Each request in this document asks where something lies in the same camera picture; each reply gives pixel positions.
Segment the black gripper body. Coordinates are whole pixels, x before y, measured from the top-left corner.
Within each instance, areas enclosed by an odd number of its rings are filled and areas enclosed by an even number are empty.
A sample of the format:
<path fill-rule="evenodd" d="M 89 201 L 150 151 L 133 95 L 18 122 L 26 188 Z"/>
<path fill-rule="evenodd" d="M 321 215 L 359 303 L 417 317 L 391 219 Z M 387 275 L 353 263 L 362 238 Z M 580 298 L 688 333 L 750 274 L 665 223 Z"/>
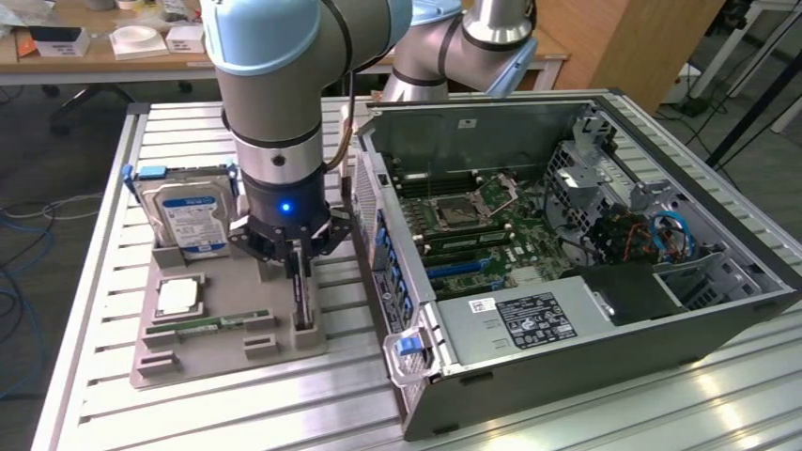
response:
<path fill-rule="evenodd" d="M 305 179 L 275 184 L 242 175 L 249 201 L 249 226 L 270 236 L 279 227 L 294 238 L 303 226 L 314 233 L 331 218 L 325 195 L 325 169 Z"/>

